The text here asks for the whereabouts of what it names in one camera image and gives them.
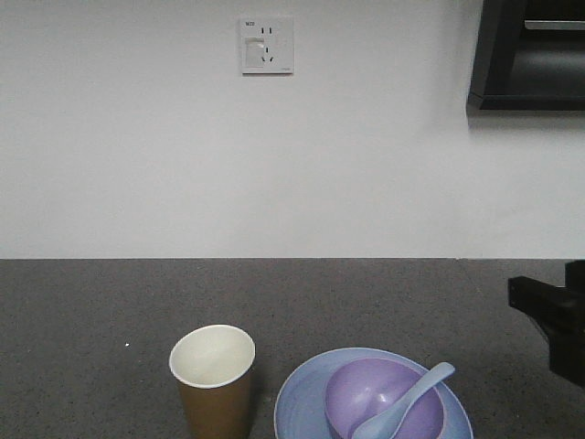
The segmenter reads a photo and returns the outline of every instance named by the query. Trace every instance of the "blue spoon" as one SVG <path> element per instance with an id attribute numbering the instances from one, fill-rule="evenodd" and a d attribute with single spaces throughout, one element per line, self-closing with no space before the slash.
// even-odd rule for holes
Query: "blue spoon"
<path id="1" fill-rule="evenodd" d="M 393 439 L 399 432 L 410 408 L 435 385 L 455 372 L 452 364 L 443 362 L 425 373 L 409 391 L 402 395 L 384 412 L 372 416 L 359 425 L 351 439 Z"/>

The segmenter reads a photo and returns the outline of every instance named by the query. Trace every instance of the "wall socket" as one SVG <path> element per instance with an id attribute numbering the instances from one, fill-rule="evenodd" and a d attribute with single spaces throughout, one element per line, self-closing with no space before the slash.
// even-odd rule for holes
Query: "wall socket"
<path id="1" fill-rule="evenodd" d="M 239 48 L 243 74 L 292 74 L 293 19 L 281 16 L 242 18 Z"/>

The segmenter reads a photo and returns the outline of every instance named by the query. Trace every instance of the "plate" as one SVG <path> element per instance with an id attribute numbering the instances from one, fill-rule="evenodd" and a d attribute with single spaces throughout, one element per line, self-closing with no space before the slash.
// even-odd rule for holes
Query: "plate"
<path id="1" fill-rule="evenodd" d="M 341 366 L 364 358 L 394 359 L 421 373 L 427 371 L 410 359 L 373 348 L 343 348 L 317 355 L 299 366 L 278 393 L 274 408 L 276 439 L 335 439 L 325 416 L 325 387 Z M 446 411 L 441 437 L 473 439 L 469 418 L 451 389 L 441 382 L 436 390 Z"/>

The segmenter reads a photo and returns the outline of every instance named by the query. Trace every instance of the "gray countertop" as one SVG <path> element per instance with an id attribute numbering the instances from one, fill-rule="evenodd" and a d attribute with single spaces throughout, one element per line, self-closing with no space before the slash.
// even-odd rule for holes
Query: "gray countertop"
<path id="1" fill-rule="evenodd" d="M 518 275 L 563 284 L 564 261 L 0 261 L 0 437 L 187 438 L 168 354 L 227 323 L 256 341 L 250 439 L 297 366 L 346 347 L 450 361 L 478 439 L 581 439 L 585 391 L 507 305 Z"/>

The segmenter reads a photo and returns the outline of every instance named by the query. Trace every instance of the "purple bowl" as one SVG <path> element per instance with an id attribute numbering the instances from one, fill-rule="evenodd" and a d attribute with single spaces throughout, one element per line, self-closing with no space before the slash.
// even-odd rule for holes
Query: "purple bowl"
<path id="1" fill-rule="evenodd" d="M 391 359 L 357 359 L 345 364 L 331 376 L 325 390 L 325 415 L 332 433 L 351 439 L 361 423 L 385 411 L 420 377 L 420 372 Z M 431 389 L 414 403 L 396 439 L 437 439 L 443 424 L 442 400 Z"/>

